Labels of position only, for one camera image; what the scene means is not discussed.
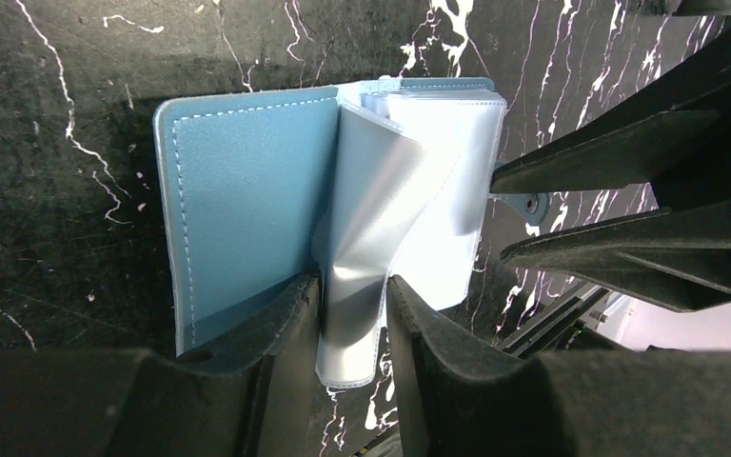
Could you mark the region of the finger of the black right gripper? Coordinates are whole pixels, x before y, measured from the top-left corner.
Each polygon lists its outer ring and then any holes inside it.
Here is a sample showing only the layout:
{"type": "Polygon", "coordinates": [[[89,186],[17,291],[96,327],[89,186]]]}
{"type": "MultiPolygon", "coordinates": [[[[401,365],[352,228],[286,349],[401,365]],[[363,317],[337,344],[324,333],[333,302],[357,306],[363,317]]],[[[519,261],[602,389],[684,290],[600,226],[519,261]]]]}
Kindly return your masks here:
{"type": "Polygon", "coordinates": [[[586,126],[497,168],[493,193],[619,189],[679,163],[685,146],[731,131],[731,29],[586,126]]]}
{"type": "Polygon", "coordinates": [[[731,208],[633,214],[516,243],[501,259],[675,312],[701,311],[731,302],[731,208]]]}

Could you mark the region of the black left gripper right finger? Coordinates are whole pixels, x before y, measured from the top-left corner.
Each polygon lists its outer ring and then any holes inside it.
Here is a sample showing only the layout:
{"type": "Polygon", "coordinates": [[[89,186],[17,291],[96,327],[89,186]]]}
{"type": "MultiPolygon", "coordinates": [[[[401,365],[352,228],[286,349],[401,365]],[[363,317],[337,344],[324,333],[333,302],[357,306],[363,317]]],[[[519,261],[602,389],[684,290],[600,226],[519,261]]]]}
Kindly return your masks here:
{"type": "Polygon", "coordinates": [[[406,456],[731,456],[731,352],[520,360],[386,284],[406,456]]]}

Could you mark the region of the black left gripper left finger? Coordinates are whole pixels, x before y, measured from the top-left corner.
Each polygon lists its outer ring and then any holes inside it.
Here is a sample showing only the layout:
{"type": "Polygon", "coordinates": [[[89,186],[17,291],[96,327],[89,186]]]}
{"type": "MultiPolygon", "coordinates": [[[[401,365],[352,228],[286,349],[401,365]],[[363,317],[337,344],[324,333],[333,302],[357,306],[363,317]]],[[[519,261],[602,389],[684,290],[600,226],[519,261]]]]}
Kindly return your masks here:
{"type": "Polygon", "coordinates": [[[0,352],[0,456],[301,456],[316,272],[170,361],[145,348],[0,352]]]}

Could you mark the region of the light blue card holder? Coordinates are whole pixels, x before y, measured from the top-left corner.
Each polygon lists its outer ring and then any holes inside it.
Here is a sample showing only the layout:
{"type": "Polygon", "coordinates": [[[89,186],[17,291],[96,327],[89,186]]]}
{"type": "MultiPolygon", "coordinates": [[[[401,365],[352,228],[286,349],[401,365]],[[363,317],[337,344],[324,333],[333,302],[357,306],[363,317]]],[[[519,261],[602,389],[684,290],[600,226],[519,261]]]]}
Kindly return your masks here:
{"type": "Polygon", "coordinates": [[[328,387],[368,384],[390,276],[431,308],[455,307],[488,200],[531,227],[547,214],[545,194],[489,184],[506,111],[483,77],[385,76],[160,105],[153,131],[177,352],[231,329],[317,265],[316,373],[328,387]]]}

